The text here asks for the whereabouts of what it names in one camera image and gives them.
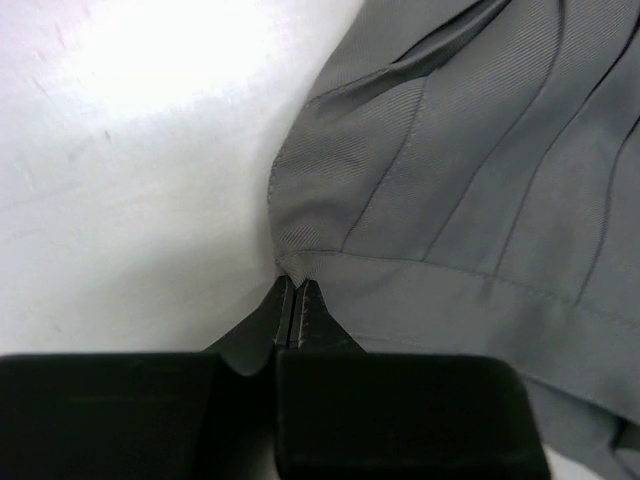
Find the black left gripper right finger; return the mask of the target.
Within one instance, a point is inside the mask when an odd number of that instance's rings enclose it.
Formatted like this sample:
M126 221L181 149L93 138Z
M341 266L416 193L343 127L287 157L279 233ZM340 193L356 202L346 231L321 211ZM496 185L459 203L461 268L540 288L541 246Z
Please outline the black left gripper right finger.
M368 353L297 290L275 356L275 456L283 479L530 479L526 389L487 357Z

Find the grey pleated skirt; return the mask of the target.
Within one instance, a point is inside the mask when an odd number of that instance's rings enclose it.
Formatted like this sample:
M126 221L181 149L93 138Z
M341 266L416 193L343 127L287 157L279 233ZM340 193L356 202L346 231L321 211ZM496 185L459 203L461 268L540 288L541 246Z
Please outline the grey pleated skirt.
M637 2L365 2L268 205L364 347L506 361L547 445L638 477Z

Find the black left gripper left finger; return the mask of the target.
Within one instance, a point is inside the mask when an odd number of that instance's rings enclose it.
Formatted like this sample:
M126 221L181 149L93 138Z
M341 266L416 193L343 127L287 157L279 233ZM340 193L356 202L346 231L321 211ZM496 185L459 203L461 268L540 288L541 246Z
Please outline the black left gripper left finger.
M192 479L211 403L269 361L292 283L201 352L1 359L4 479Z

